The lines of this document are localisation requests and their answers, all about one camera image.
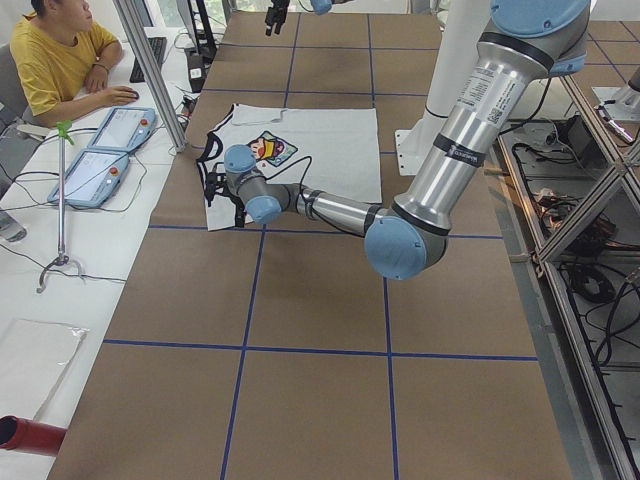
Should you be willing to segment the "person's right hand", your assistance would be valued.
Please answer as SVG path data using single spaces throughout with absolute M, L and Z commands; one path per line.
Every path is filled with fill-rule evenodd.
M 127 86 L 106 88 L 100 96 L 105 107 L 129 105 L 139 99 L 138 92 Z

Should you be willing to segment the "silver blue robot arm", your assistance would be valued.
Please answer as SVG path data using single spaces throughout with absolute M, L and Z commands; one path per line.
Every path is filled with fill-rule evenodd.
M 380 207 L 295 182 L 271 182 L 259 149 L 210 134 L 200 157 L 208 205 L 229 200 L 229 218 L 266 225 L 293 212 L 361 237 L 382 276 L 405 280 L 436 264 L 447 248 L 450 215 L 527 86 L 580 70 L 586 57 L 587 1 L 456 1 L 448 12 L 431 96 L 448 108 L 426 112 L 402 142 L 417 173 Z
M 334 5 L 347 3 L 348 0 L 311 0 L 311 12 L 317 15 L 328 13 Z M 286 22 L 289 11 L 289 0 L 272 0 L 265 15 L 265 35 L 279 35 Z

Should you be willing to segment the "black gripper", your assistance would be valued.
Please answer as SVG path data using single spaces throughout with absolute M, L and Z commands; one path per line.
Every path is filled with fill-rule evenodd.
M 286 21 L 289 8 L 289 0 L 272 0 L 267 10 L 267 23 L 265 34 L 267 36 L 279 35 L 281 25 Z
M 204 177 L 204 197 L 207 203 L 212 203 L 216 196 L 231 198 L 227 176 L 224 172 L 209 172 Z

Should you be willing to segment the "person's left hand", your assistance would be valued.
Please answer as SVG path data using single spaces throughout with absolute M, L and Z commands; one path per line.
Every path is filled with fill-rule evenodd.
M 109 70 L 101 64 L 94 64 L 84 80 L 87 93 L 97 93 L 107 88 Z

